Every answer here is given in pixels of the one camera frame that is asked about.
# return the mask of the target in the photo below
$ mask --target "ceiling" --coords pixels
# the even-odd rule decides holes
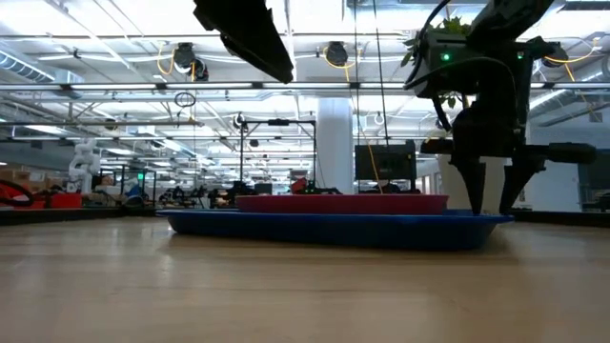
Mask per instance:
[[[294,54],[296,82],[343,83],[356,81],[356,74],[359,82],[379,82],[383,79],[384,82],[398,85],[405,80],[411,66],[401,68],[399,65],[407,52],[402,42],[412,37],[423,25],[436,1],[416,0],[404,5],[397,0],[378,0],[376,18],[372,8],[367,6],[369,2],[362,1],[358,8],[355,36],[353,7],[346,7],[343,0],[267,0],[282,41]],[[610,50],[610,38],[607,36],[610,31],[610,11],[562,10],[568,2],[556,2],[521,39],[540,35],[547,40],[560,42],[570,59],[589,55],[570,65],[576,80],[608,81],[601,71],[602,59]],[[189,76],[175,69],[165,74],[158,64],[166,71],[171,66],[171,52],[175,45],[192,42],[195,53],[209,69],[211,82],[275,82],[265,73],[231,56],[220,42],[217,32],[205,31],[193,16],[192,0],[67,0],[62,3],[60,5],[57,0],[0,1],[0,51],[17,55],[44,72],[64,72],[65,75],[65,71],[70,71],[72,80],[84,83],[172,83],[189,81]],[[481,0],[454,1],[443,15],[461,16],[463,22],[469,22],[485,3]],[[288,16],[286,4],[289,4]],[[68,10],[67,13],[58,9],[61,6]],[[433,23],[442,18],[439,15]],[[353,67],[346,74],[345,70],[332,68],[319,56],[330,41],[344,42],[352,61],[355,61],[357,47],[360,51],[357,72]],[[570,79],[564,68],[539,66],[532,75],[532,81],[565,82]],[[12,71],[0,70],[0,83],[30,82]],[[35,121],[40,125],[66,120],[91,123],[111,118],[128,124],[136,122],[137,125],[126,124],[113,131],[86,125],[63,128],[62,134],[69,137],[137,137],[143,134],[176,137],[173,140],[179,145],[176,154],[168,147],[155,147],[150,140],[137,138],[129,143],[101,140],[100,146],[134,152],[134,155],[121,155],[106,151],[108,165],[112,164],[113,158],[133,156],[148,157],[150,161],[151,158],[185,158],[173,161],[171,168],[158,170],[173,171],[175,166],[179,170],[205,167],[213,171],[218,179],[229,180],[234,178],[232,169],[238,156],[235,152],[239,143],[236,140],[238,133],[233,126],[238,113],[247,120],[311,120],[315,119],[321,97],[350,97],[348,91],[299,89],[192,91],[197,103],[183,110],[174,103],[178,92],[99,90],[81,91],[78,98],[70,98],[49,91],[5,91],[0,92],[0,96],[4,97],[0,103],[0,118],[6,121]],[[586,94],[578,90],[556,92],[532,92],[532,102],[536,102],[531,121],[533,125],[595,125],[599,123],[591,122],[585,115],[587,113],[580,113],[587,110],[591,103],[599,105],[596,111],[601,115],[607,111],[601,106],[605,103],[605,91]],[[396,90],[389,91],[383,98],[389,135],[403,140],[406,137],[426,137],[437,130],[434,108],[429,100]],[[19,101],[20,105],[15,106],[15,101]],[[359,111],[354,112],[360,115],[363,131],[369,138],[380,140],[384,135],[383,123],[378,117],[384,109],[383,104],[378,91],[364,91],[359,97]],[[445,110],[450,116],[458,113],[458,109],[447,107]],[[178,114],[181,121],[191,117],[197,125],[177,125]],[[246,151],[252,158],[248,173],[287,175],[289,169],[310,168],[313,144],[307,129],[298,125],[281,128],[260,126],[251,133],[251,138],[285,136],[291,139],[260,139],[258,147],[247,146]],[[61,135],[27,128],[19,128],[16,134],[38,137]],[[266,161],[263,158],[266,152],[277,155],[285,153],[280,159]],[[197,156],[211,162],[197,162]],[[275,179],[285,181],[282,177]]]

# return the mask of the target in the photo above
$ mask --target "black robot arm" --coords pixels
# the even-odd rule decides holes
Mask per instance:
[[[587,144],[525,144],[534,61],[555,53],[560,46],[540,37],[525,43],[515,40],[538,22],[552,3],[494,0],[473,21],[466,36],[425,28],[418,35],[417,68],[405,89],[433,100],[450,91],[477,97],[470,108],[457,115],[452,127],[445,123],[453,140],[429,140],[421,146],[424,153],[452,155],[451,164],[462,175],[474,213],[480,213],[485,185],[481,156],[512,159],[512,165],[505,167],[500,212],[510,210],[530,178],[544,171],[547,159],[591,163],[596,158],[596,149]],[[435,108],[442,120],[444,112],[439,106]]]

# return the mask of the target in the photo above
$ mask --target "fluorescent light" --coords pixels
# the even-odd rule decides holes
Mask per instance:
[[[273,155],[273,154],[279,154],[279,155],[302,155],[302,154],[314,154],[313,151],[244,151],[244,155],[255,155],[255,154],[266,154],[266,155]]]
[[[159,80],[162,80],[162,81],[163,81],[163,82],[165,82],[165,83],[167,83],[167,82],[168,82],[168,80],[167,80],[165,77],[163,77],[163,75],[155,74],[155,75],[153,75],[152,77],[154,77],[154,78],[158,78]]]
[[[0,91],[61,91],[59,85],[0,85]]]
[[[555,84],[556,88],[559,89],[568,89],[568,90],[582,90],[582,89],[607,89],[610,87],[609,83],[605,82],[587,82],[587,83],[557,83]]]
[[[105,90],[155,90],[155,84],[80,84],[71,85],[75,91],[105,91]]]
[[[594,78],[596,78],[596,77],[600,77],[600,76],[602,76],[602,75],[603,75],[603,72],[601,72],[601,71],[600,71],[600,72],[595,73],[595,74],[593,74],[593,75],[591,75],[591,76],[587,76],[587,77],[583,78],[583,79],[582,79],[582,81],[589,81],[589,80],[593,80]]]
[[[541,105],[544,102],[547,102],[553,98],[555,98],[556,96],[559,96],[563,93],[567,92],[567,90],[561,90],[561,91],[552,91],[548,94],[544,94],[543,96],[539,96],[536,99],[530,101],[530,110],[533,110],[534,108],[538,107],[539,105]]]
[[[173,151],[182,151],[182,147],[178,143],[172,141],[171,139],[165,139],[165,140],[159,141],[159,143],[161,143],[166,148],[172,149]]]
[[[19,141],[56,141],[61,140],[61,137],[11,137],[10,139]]]
[[[84,139],[85,137],[66,137],[66,140],[73,140],[73,141],[79,141],[81,139]],[[114,140],[114,137],[94,137],[96,141],[109,141],[109,140]]]
[[[363,89],[380,89],[381,84],[375,82],[363,82],[360,84],[360,87]],[[388,90],[402,90],[404,84],[402,82],[388,82],[383,83],[383,88]]]
[[[207,159],[207,158],[206,158],[206,159],[197,159],[197,161],[198,161],[199,163],[201,163],[202,165],[205,165],[206,167],[207,167],[207,166],[211,166],[211,165],[213,165],[213,164],[214,164],[214,162],[213,162],[213,161],[211,161],[211,160],[209,160],[209,159]]]
[[[119,140],[131,140],[131,141],[141,141],[141,140],[150,140],[150,137],[116,137]]]
[[[346,82],[337,83],[337,82],[323,82],[323,83],[314,83],[314,82],[302,82],[302,83],[292,83],[288,85],[280,84],[280,83],[264,83],[264,89],[269,90],[285,90],[285,89],[348,89],[350,88],[350,84]]]
[[[65,132],[61,129],[57,129],[56,127],[50,127],[46,125],[27,125],[26,128],[30,130],[41,131],[44,133],[50,134],[64,134]]]
[[[226,89],[250,89],[251,83],[182,83],[168,84],[169,90],[226,90]]]
[[[112,152],[112,153],[116,153],[116,154],[122,154],[122,155],[133,155],[133,154],[136,154],[133,151],[128,151],[128,150],[125,150],[125,149],[114,149],[114,148],[112,148],[112,149],[106,149],[106,151]]]

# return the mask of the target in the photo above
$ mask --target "column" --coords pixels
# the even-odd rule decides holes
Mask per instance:
[[[321,98],[317,111],[315,176],[322,188],[354,193],[352,107],[348,98]]]

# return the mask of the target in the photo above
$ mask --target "wooden table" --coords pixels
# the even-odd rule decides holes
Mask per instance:
[[[0,228],[0,341],[610,342],[610,231],[516,224],[481,252]]]

